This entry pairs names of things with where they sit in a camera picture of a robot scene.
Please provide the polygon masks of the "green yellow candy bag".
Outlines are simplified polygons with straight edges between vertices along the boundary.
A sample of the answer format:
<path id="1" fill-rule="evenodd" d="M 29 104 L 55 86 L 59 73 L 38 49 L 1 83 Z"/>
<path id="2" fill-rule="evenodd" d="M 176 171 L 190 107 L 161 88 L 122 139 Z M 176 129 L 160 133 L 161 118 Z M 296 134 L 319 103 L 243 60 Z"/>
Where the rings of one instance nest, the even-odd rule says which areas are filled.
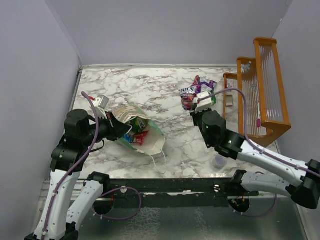
<path id="1" fill-rule="evenodd" d="M 186 88 L 182 88 L 179 91 L 181 98 L 181 105 L 185 111 L 191 111 L 194 105 L 194 98 L 202 92 L 214 93 L 214 88 L 206 85 L 194 85 Z"/>

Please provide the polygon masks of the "red candy wrapper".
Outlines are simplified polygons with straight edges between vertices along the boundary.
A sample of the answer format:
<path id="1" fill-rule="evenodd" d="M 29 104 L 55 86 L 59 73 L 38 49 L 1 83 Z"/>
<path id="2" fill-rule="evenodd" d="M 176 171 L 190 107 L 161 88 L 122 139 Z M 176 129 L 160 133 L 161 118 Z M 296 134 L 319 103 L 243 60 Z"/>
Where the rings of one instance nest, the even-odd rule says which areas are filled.
<path id="1" fill-rule="evenodd" d="M 135 144 L 139 144 L 142 146 L 145 142 L 145 137 L 148 135 L 149 131 L 142 131 L 140 133 L 137 133 L 133 136 L 132 142 Z"/>

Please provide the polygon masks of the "purple white snack bag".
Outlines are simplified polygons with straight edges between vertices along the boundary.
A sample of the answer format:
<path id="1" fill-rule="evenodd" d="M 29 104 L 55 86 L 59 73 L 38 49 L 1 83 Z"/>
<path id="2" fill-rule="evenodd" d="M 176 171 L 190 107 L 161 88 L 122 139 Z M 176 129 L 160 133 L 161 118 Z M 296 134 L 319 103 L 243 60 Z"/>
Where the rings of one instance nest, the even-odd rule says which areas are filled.
<path id="1" fill-rule="evenodd" d="M 204 77 L 200 77 L 199 75 L 197 75 L 194 78 L 193 84 L 191 85 L 192 87 L 195 87 L 195 92 L 198 93 L 202 93 L 202 92 L 210 92 L 213 93 L 216 86 L 217 86 L 217 82 L 214 80 L 210 80 Z"/>

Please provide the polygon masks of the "green illustrated paper bag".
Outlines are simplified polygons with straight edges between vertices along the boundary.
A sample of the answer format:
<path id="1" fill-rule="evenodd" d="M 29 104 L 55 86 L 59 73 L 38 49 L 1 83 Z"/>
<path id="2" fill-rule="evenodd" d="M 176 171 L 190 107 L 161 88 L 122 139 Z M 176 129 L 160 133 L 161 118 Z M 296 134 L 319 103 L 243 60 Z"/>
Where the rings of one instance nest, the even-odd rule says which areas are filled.
<path id="1" fill-rule="evenodd" d="M 165 174 L 167 158 L 163 151 L 166 138 L 157 124 L 134 102 L 130 102 L 116 109 L 113 113 L 121 123 L 131 127 L 116 142 L 134 152 L 151 157 L 156 171 Z M 154 156 L 162 154 L 163 168 L 158 169 Z"/>

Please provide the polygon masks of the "green yellow snack bag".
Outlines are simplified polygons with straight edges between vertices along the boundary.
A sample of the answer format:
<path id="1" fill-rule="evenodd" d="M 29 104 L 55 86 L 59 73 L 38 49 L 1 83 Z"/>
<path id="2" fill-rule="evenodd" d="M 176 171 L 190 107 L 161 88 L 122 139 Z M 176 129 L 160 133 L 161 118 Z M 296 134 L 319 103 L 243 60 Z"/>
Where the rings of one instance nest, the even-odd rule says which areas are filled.
<path id="1" fill-rule="evenodd" d="M 141 133 L 148 125 L 149 120 L 141 117 L 134 117 L 126 124 L 132 126 L 132 132 L 135 134 Z"/>

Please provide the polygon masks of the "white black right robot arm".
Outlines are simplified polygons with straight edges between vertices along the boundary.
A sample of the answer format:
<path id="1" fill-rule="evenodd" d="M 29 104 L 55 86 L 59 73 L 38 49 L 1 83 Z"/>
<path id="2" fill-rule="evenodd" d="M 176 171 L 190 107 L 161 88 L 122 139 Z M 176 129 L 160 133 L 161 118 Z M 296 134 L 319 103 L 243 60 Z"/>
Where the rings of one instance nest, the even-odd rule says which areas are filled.
<path id="1" fill-rule="evenodd" d="M 296 204 L 314 210 L 320 200 L 320 163 L 286 157 L 259 146 L 244 135 L 227 129 L 226 120 L 210 109 L 190 113 L 199 128 L 207 148 L 221 156 L 260 167 L 271 175 L 261 177 L 248 171 L 238 171 L 229 189 L 240 196 L 244 192 L 262 191 L 291 198 Z"/>

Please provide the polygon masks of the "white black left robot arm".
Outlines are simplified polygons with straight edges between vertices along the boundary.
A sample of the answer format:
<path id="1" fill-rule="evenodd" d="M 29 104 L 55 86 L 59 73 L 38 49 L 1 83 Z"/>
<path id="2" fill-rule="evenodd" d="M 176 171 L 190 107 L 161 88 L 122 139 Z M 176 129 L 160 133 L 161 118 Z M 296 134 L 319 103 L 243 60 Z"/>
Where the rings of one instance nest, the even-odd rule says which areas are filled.
<path id="1" fill-rule="evenodd" d="M 72 110 L 64 121 L 65 133 L 51 154 L 50 186 L 40 221 L 27 240 L 76 240 L 82 221 L 98 197 L 111 190 L 110 177 L 94 172 L 84 191 L 72 202 L 74 188 L 85 160 L 96 142 L 115 142 L 131 126 L 118 121 L 112 112 L 93 118 L 83 109 Z"/>

